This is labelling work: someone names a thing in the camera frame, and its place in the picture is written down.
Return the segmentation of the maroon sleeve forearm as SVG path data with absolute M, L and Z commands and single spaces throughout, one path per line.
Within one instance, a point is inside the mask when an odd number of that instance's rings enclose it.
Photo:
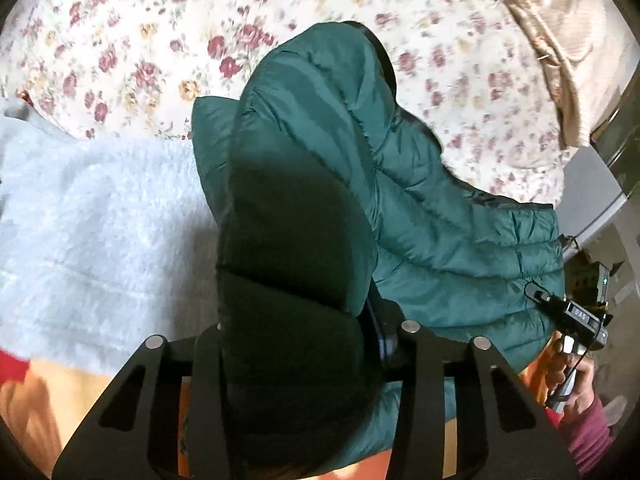
M 550 408 L 546 408 L 546 414 L 552 425 L 559 430 L 579 474 L 583 477 L 592 471 L 613 442 L 602 401 L 596 396 L 590 408 L 571 419 Z

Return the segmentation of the person's right hand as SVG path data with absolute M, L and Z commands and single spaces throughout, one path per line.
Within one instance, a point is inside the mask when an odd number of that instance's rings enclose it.
M 564 419 L 571 420 L 591 408 L 596 398 L 593 389 L 594 361 L 587 353 L 582 356 L 565 353 L 562 341 L 557 340 L 552 346 L 552 356 L 544 374 L 549 390 L 555 390 L 564 382 L 567 370 L 575 372 L 574 386 L 563 411 Z

